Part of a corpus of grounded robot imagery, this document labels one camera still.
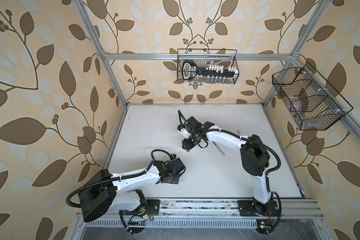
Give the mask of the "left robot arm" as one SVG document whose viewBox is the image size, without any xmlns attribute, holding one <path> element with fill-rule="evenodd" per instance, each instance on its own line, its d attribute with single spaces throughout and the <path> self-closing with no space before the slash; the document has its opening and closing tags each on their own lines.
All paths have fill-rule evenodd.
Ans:
<svg viewBox="0 0 360 240">
<path fill-rule="evenodd" d="M 140 214 L 146 198 L 140 188 L 156 184 L 179 183 L 186 167 L 181 159 L 152 160 L 148 167 L 123 174 L 99 171 L 76 193 L 84 222 L 92 222 L 107 211 L 128 211 Z"/>
</svg>

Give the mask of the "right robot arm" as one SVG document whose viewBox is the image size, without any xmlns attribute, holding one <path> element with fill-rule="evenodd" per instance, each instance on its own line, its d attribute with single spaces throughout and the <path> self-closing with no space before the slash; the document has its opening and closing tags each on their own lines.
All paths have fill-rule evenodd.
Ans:
<svg viewBox="0 0 360 240">
<path fill-rule="evenodd" d="M 253 203 L 247 207 L 258 216 L 271 216 L 276 210 L 274 193 L 270 190 L 269 173 L 281 167 L 278 154 L 266 146 L 257 135 L 250 137 L 240 136 L 223 130 L 211 122 L 204 124 L 194 117 L 186 119 L 178 111 L 180 124 L 178 132 L 185 138 L 182 148 L 190 151 L 195 146 L 206 148 L 209 143 L 226 146 L 241 156 L 242 167 L 251 175 L 254 189 Z"/>
</svg>

